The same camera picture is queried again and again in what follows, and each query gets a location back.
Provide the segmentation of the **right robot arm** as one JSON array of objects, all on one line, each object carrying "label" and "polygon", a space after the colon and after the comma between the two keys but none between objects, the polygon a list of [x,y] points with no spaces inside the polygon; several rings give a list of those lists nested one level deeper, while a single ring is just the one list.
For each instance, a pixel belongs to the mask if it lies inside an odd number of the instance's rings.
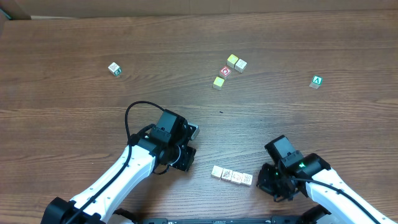
[{"label": "right robot arm", "polygon": [[264,148],[274,163],[262,165],[256,187],[277,203],[291,201],[299,193],[317,203],[296,223],[393,223],[352,190],[319,155],[303,156],[284,135]]}]

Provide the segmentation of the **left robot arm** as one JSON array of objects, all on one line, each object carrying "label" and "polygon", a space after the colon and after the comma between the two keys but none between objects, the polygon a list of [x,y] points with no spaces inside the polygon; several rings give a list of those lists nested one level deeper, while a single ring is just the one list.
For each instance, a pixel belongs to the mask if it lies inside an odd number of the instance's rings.
[{"label": "left robot arm", "polygon": [[158,166],[188,171],[196,153],[188,142],[198,133],[197,125],[164,110],[157,124],[130,135],[119,159],[94,184],[69,201],[53,199],[42,223],[107,223],[133,188]]}]

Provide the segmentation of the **white wooden number block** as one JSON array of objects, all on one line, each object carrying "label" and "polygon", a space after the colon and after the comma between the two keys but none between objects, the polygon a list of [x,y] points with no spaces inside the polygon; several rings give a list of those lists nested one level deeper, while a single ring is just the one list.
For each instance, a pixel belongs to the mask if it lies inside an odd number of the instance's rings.
[{"label": "white wooden number block", "polygon": [[253,177],[251,174],[242,173],[241,183],[250,186],[252,184],[252,179]]}]

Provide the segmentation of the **white block green edge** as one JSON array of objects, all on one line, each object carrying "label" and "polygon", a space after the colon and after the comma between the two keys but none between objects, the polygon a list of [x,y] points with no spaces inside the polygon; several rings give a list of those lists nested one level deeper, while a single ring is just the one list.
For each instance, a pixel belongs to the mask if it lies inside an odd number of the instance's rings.
[{"label": "white block green edge", "polygon": [[231,181],[235,184],[241,184],[243,179],[243,174],[240,172],[233,171],[231,174]]}]

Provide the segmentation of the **yellow wooden block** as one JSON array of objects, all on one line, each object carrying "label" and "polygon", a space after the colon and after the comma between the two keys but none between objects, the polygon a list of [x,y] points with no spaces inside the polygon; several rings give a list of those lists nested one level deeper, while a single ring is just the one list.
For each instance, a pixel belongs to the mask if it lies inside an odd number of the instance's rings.
[{"label": "yellow wooden block", "polygon": [[223,168],[219,166],[213,166],[211,176],[220,179],[223,173]]}]

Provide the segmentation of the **white block red side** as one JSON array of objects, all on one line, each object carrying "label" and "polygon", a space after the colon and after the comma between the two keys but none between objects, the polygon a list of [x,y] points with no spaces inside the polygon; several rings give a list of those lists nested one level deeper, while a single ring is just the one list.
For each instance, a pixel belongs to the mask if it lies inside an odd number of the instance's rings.
[{"label": "white block red side", "polygon": [[224,168],[222,173],[221,173],[221,179],[230,181],[232,178],[233,171],[227,168]]}]

